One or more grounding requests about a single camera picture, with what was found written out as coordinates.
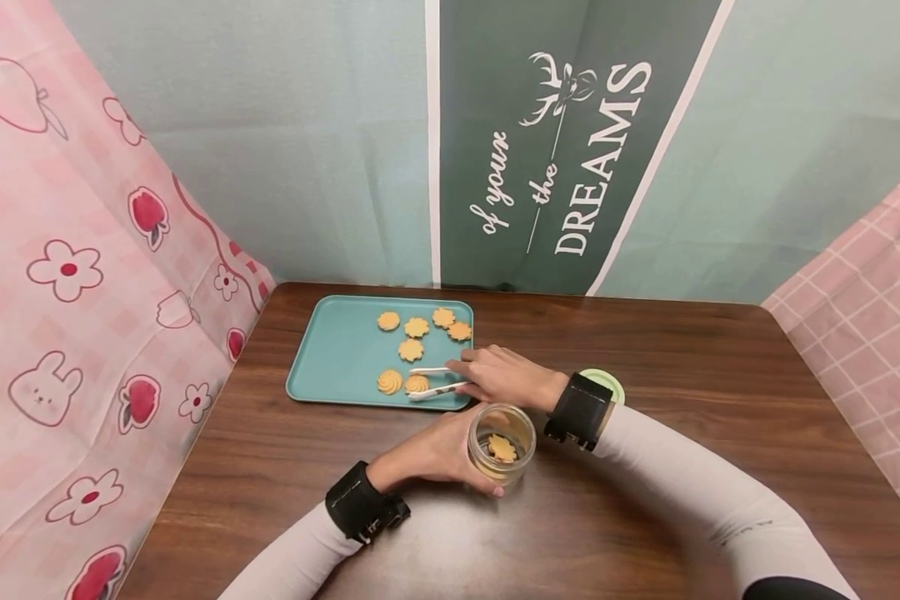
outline green jar lid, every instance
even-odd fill
[[[580,372],[585,378],[590,381],[595,381],[605,388],[613,391],[612,400],[616,404],[624,404],[626,403],[627,394],[624,393],[624,387],[620,385],[620,382],[610,373],[606,371],[601,371],[600,368],[584,368],[583,371]]]

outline pink fabric backdrop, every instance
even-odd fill
[[[51,8],[0,2],[0,599],[112,596],[272,288]]]
[[[764,306],[900,494],[900,184]]]

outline cartoon rabbit face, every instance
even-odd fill
[[[22,414],[48,428],[63,422],[70,408],[70,398],[83,383],[83,372],[79,368],[72,368],[66,377],[59,377],[59,368],[63,367],[65,359],[63,352],[48,352],[31,371],[17,375],[7,390]]]

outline white tongs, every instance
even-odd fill
[[[412,375],[425,375],[429,373],[451,373],[451,371],[447,367],[411,368],[410,370],[410,374]],[[429,400],[430,398],[440,396],[440,394],[442,393],[452,392],[458,387],[467,385],[468,383],[469,381],[457,381],[457,383],[450,383],[448,385],[443,385],[440,387],[431,387],[430,390],[426,390],[424,392],[410,392],[407,394],[407,396],[410,397],[411,403],[419,403],[420,400]]]

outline white sleeve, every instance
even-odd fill
[[[729,557],[738,593],[772,576],[821,583],[858,600],[809,526],[776,493],[713,452],[627,406],[615,406],[593,453],[698,520]]]
[[[220,600],[309,600],[330,571],[362,547],[343,536],[320,502],[257,555]]]

